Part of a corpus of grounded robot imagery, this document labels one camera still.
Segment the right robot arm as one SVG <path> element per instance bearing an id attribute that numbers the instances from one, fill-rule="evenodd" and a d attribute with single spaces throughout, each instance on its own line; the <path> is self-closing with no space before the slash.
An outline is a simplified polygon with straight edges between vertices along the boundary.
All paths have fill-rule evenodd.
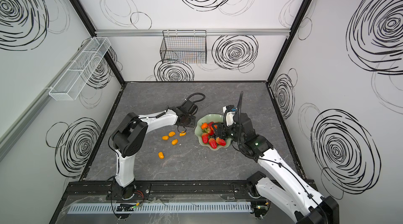
<path id="1" fill-rule="evenodd" d="M 339 204 L 331 197 L 324 197 L 304 181 L 280 156 L 275 147 L 257 134 L 251 119 L 245 113 L 229 112 L 219 123 L 208 125 L 215 136 L 230 138 L 237 143 L 237 150 L 254 160 L 274 179 L 261 173 L 251 178 L 253 197 L 261 196 L 286 213 L 296 224 L 338 224 Z"/>

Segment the light green wavy fruit bowl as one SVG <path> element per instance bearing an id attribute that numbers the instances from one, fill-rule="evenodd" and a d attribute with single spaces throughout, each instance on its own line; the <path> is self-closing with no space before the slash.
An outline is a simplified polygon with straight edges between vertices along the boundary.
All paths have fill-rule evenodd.
<path id="1" fill-rule="evenodd" d="M 219 115 L 219 114 L 208 114 L 206 116 L 201 117 L 196 124 L 196 129 L 194 131 L 196 137 L 198 138 L 198 142 L 201 146 L 203 147 L 207 147 L 209 148 L 211 151 L 218 151 L 220 148 L 227 148 L 230 146 L 230 144 L 232 143 L 232 138 L 231 137 L 224 137 L 224 141 L 225 141 L 225 145 L 220 145 L 218 143 L 216 143 L 216 148 L 213 148 L 208 141 L 206 143 L 203 142 L 203 137 L 202 134 L 204 133 L 203 129 L 202 129 L 202 125 L 204 123 L 209 124 L 210 122 L 213 123 L 222 123 L 223 122 L 223 116 Z"/>

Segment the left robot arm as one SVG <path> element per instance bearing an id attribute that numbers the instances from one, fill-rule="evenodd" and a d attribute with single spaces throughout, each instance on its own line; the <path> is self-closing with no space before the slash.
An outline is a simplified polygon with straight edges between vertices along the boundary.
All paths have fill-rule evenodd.
<path id="1" fill-rule="evenodd" d="M 148 115 L 128 113 L 116 131 L 111 135 L 113 150 L 117 154 L 115 181 L 122 188 L 134 182 L 135 155 L 143 145 L 145 136 L 157 129 L 176 125 L 183 128 L 195 126 L 197 112 L 195 102 L 185 100 L 178 107 L 168 107 L 164 111 Z"/>

